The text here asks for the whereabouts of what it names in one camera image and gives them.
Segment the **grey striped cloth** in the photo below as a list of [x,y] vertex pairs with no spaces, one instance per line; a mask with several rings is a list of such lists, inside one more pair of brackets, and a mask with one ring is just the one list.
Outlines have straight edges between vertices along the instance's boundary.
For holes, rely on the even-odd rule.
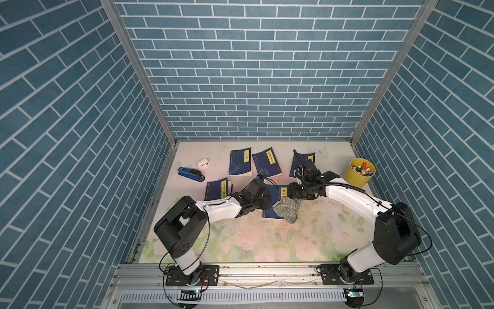
[[294,224],[298,219],[303,200],[282,197],[272,206],[277,216],[283,217],[289,224]]

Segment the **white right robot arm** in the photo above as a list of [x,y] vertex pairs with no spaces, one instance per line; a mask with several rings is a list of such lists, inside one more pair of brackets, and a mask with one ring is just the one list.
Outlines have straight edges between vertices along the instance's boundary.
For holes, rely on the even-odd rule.
[[297,181],[288,185],[288,198],[330,198],[350,208],[373,228],[373,238],[340,261],[338,271],[343,282],[353,284],[369,269],[384,263],[397,265],[421,245],[419,227],[408,205],[380,200],[332,171],[320,172],[312,160],[301,161],[297,151],[293,154],[298,163],[294,170]]

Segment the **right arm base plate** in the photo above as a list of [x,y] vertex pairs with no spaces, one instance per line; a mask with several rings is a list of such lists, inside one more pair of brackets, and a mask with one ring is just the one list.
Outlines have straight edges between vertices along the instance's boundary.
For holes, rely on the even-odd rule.
[[357,273],[347,265],[337,263],[320,264],[315,267],[324,285],[373,285],[370,270]]

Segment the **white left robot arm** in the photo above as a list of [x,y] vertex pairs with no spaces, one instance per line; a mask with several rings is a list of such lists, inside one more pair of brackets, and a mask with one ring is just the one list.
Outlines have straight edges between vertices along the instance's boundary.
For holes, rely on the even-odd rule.
[[176,263],[184,284],[193,285],[202,273],[200,255],[192,248],[204,226],[221,220],[240,218],[254,210],[267,210],[271,205],[269,189],[261,176],[254,178],[243,190],[226,198],[195,201],[180,198],[158,220],[154,233]]

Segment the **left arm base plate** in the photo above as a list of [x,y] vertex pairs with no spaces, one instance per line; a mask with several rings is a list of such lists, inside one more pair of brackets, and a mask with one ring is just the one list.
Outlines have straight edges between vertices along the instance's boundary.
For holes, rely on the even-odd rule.
[[185,275],[180,267],[172,265],[167,269],[165,285],[167,287],[217,286],[219,270],[219,265],[200,265],[191,274]]

